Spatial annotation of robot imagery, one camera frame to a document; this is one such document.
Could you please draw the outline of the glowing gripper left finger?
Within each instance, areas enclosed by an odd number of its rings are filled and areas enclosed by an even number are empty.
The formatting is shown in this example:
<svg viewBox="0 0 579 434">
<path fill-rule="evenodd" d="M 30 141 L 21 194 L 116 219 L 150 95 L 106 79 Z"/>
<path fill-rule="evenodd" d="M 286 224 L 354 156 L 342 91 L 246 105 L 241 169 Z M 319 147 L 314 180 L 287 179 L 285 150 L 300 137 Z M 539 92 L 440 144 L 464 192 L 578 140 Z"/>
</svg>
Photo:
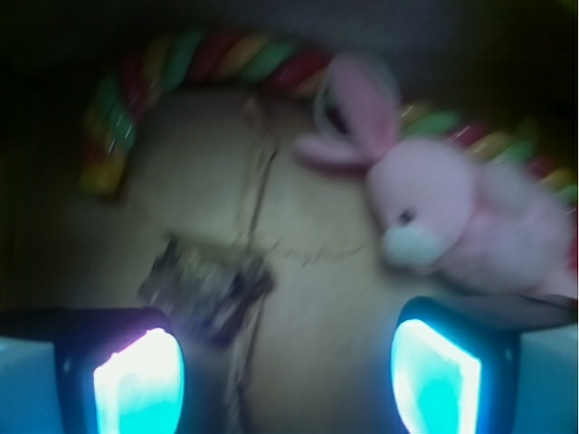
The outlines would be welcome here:
<svg viewBox="0 0 579 434">
<path fill-rule="evenodd" d="M 174 433 L 185 361 L 157 308 L 1 313 L 1 431 Z"/>
</svg>

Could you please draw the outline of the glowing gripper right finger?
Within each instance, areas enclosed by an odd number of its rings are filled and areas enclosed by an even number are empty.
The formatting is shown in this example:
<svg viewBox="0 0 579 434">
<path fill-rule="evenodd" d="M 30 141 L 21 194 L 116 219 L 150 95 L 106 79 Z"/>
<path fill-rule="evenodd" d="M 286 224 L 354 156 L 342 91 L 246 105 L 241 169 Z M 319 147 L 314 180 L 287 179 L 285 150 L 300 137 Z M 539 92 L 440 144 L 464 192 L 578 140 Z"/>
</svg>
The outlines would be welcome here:
<svg viewBox="0 0 579 434">
<path fill-rule="evenodd" d="M 394 330 L 391 384 L 410 433 L 575 433 L 578 303 L 415 297 Z"/>
</svg>

